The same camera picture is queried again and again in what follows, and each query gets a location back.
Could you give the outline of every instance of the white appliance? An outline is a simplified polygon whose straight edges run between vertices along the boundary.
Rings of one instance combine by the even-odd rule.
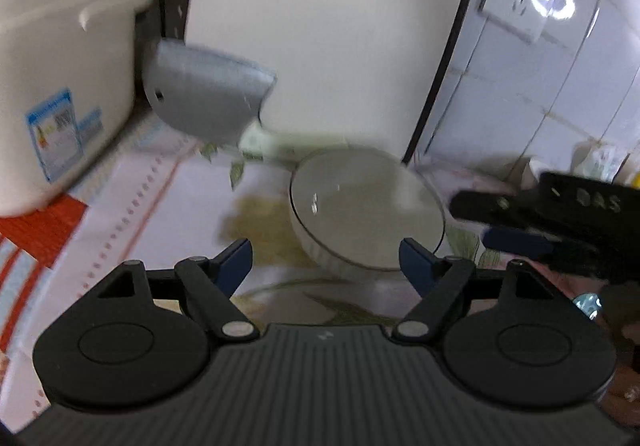
[[[151,0],[0,0],[0,216],[41,208],[129,115]]]
[[[278,82],[265,129],[344,136],[402,156],[460,0],[191,0],[186,41]]]

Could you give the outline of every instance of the white wall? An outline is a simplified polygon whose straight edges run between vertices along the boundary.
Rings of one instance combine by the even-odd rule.
[[[537,155],[568,170],[574,151],[640,143],[640,0],[574,0],[527,44],[472,0],[419,149],[502,179]]]
[[[460,0],[192,0],[186,39],[278,73],[267,128],[402,156]]]

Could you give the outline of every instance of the tiled wall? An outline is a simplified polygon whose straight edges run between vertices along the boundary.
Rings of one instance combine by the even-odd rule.
[[[515,179],[521,157],[568,169],[589,143],[640,150],[640,0],[574,2],[528,44],[472,0],[418,151]]]

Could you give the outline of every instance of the gray plastic part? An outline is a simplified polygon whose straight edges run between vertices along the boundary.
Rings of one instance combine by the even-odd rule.
[[[151,108],[169,126],[217,145],[237,145],[276,75],[254,62],[163,38],[147,55],[142,81]]]
[[[501,409],[462,391],[424,347],[379,327],[272,325],[225,346],[159,404],[92,415],[54,405],[26,446],[618,446],[632,435],[596,406]]]

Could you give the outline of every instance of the metal screw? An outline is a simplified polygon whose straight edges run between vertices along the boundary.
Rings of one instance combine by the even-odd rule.
[[[407,338],[419,338],[429,333],[429,326],[421,321],[407,320],[398,324],[398,333]]]
[[[254,332],[254,326],[248,321],[230,321],[222,326],[222,333],[230,338],[244,338]]]

